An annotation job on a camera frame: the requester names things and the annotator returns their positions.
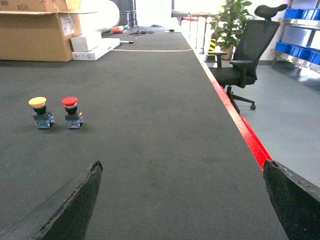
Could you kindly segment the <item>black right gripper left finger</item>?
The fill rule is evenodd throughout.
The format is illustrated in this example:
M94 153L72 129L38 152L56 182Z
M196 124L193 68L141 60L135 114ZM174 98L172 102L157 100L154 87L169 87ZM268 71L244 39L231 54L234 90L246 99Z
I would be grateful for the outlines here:
M99 194L103 166L94 162L30 213L5 228L2 240L83 240Z

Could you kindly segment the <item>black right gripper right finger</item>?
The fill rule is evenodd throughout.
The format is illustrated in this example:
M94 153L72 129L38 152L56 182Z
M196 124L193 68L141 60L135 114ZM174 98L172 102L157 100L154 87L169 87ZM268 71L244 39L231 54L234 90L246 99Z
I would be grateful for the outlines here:
M277 161L264 162L263 178L290 240L320 238L320 188Z

